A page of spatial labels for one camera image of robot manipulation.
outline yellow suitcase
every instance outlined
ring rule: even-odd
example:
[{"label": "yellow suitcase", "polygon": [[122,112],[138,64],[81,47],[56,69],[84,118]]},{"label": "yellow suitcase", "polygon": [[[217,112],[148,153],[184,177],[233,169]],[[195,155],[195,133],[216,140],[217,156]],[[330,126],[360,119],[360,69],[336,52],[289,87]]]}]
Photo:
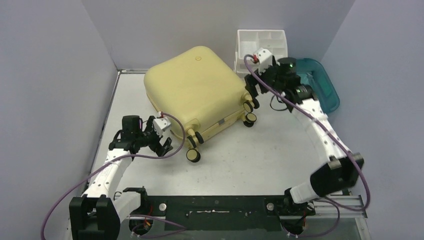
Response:
[{"label": "yellow suitcase", "polygon": [[[194,47],[150,68],[144,76],[147,97],[159,112],[175,116],[184,126],[187,158],[200,160],[198,146],[242,119],[253,126],[259,107],[245,83],[209,48]],[[182,139],[180,126],[171,131]]]}]

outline bolt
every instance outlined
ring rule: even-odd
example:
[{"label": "bolt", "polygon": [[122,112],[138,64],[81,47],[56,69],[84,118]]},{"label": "bolt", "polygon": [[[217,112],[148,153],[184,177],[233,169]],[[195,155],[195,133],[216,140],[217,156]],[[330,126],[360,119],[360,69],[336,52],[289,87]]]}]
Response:
[{"label": "bolt", "polygon": [[162,212],[165,211],[167,209],[167,205],[165,203],[161,203],[159,204],[159,210],[161,210]]},{"label": "bolt", "polygon": [[272,202],[268,203],[266,205],[266,209],[268,209],[269,211],[273,211],[274,210],[274,204]]}]

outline teal tray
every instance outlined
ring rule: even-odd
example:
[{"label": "teal tray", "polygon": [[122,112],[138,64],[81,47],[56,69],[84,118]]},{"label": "teal tray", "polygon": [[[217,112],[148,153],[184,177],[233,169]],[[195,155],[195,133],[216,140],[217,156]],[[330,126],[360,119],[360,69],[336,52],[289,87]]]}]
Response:
[{"label": "teal tray", "polygon": [[324,113],[332,113],[339,107],[339,96],[321,63],[311,58],[297,59],[296,73],[302,84],[310,85],[316,92]]}]

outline caster wheel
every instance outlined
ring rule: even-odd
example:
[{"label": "caster wheel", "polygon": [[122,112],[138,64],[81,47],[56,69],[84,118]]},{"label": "caster wheel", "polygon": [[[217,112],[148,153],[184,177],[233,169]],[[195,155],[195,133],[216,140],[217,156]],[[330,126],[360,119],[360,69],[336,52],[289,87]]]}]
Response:
[{"label": "caster wheel", "polygon": [[200,152],[198,152],[196,149],[189,149],[185,156],[192,163],[197,163],[200,161]]},{"label": "caster wheel", "polygon": [[194,135],[196,135],[197,140],[199,141],[200,144],[203,144],[205,141],[203,140],[202,135],[200,135],[200,132],[196,131],[194,133]]},{"label": "caster wheel", "polygon": [[258,109],[259,108],[259,101],[256,98],[253,98],[253,108]]},{"label": "caster wheel", "polygon": [[253,113],[248,113],[248,114],[246,114],[246,122],[249,122],[249,123],[255,123],[256,122],[256,120],[257,120],[258,118],[256,117],[256,115],[255,114],[253,114]]},{"label": "caster wheel", "polygon": [[253,127],[253,125],[254,125],[255,123],[254,123],[254,122],[244,121],[244,122],[243,122],[243,124],[244,124],[246,127],[251,128],[251,127]]},{"label": "caster wheel", "polygon": [[244,108],[244,110],[246,110],[246,112],[248,112],[248,113],[253,112],[252,104],[251,104],[249,101],[245,101],[245,102],[243,103],[243,108]]},{"label": "caster wheel", "polygon": [[197,146],[196,146],[196,142],[195,142],[195,140],[193,139],[193,137],[192,136],[188,136],[187,137],[187,140],[190,142],[190,144],[191,144],[191,146],[195,149],[195,148],[197,148]]}]

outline gray wall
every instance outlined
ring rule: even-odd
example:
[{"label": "gray wall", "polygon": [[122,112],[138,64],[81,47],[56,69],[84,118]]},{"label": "gray wall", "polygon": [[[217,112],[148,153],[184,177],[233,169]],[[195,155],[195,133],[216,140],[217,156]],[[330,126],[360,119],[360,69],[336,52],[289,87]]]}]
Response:
[{"label": "gray wall", "polygon": [[321,59],[354,0],[82,0],[119,69],[198,45],[233,67],[237,29],[284,29],[292,57]]},{"label": "gray wall", "polygon": [[[0,1],[0,239],[40,239],[87,175],[116,75],[80,0]],[[47,239],[61,239],[68,204]]]},{"label": "gray wall", "polygon": [[423,13],[421,0],[356,0],[322,59],[341,101],[332,124],[365,158],[376,240],[424,239]]}]

